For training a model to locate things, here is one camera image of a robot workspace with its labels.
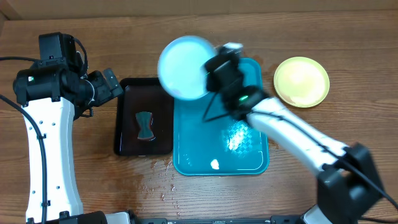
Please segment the light blue plate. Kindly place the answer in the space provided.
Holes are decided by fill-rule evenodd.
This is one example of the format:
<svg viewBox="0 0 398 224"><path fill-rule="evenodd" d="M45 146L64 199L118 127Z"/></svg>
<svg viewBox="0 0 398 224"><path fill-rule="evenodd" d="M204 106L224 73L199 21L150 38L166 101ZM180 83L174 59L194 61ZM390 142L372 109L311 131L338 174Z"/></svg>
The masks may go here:
<svg viewBox="0 0 398 224"><path fill-rule="evenodd" d="M197 100L208 93L205 62L216 55L206 39L186 35L173 40L163 49L157 74L163 89L179 100Z"/></svg>

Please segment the dark green scrubbing sponge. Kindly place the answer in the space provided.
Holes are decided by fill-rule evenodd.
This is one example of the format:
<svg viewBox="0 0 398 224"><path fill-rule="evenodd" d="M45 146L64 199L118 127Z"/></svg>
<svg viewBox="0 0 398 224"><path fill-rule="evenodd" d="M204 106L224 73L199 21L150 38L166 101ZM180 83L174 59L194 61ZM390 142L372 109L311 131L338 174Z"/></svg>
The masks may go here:
<svg viewBox="0 0 398 224"><path fill-rule="evenodd" d="M139 113L136 113L136 121L139 126L137 138L142 141L153 140L155 136L152 131L152 113L148 111L141 111Z"/></svg>

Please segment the yellow plate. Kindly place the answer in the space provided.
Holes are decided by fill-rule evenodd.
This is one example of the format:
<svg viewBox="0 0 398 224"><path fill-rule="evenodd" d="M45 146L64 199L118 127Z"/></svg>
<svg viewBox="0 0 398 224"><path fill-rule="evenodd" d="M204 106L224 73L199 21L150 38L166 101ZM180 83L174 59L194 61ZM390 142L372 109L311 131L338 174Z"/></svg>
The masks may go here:
<svg viewBox="0 0 398 224"><path fill-rule="evenodd" d="M319 105L330 90L327 71L308 57L284 60L274 72L274 88L287 104L298 108Z"/></svg>

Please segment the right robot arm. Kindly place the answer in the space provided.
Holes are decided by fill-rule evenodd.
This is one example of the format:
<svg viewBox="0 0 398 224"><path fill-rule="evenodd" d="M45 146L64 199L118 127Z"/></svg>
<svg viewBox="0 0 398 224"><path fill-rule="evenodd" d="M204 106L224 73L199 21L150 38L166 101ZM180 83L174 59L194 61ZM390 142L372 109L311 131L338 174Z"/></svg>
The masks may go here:
<svg viewBox="0 0 398 224"><path fill-rule="evenodd" d="M226 114L243 120L293 154L317 179L317 203L297 223L357 223L385 192L369 150L318 131L257 86L244 86L241 50L227 43L208 59L207 90L219 94Z"/></svg>

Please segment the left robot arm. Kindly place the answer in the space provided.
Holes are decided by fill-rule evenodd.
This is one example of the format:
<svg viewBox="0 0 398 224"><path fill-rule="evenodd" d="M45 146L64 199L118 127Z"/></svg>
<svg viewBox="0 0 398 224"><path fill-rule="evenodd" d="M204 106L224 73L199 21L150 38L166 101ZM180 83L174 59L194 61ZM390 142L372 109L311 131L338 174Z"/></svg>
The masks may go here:
<svg viewBox="0 0 398 224"><path fill-rule="evenodd" d="M73 161L74 120L123 93L113 71L87 72L80 41L60 32L39 36L40 58L18 72L13 90L29 144L27 223L106 223L103 212L85 213Z"/></svg>

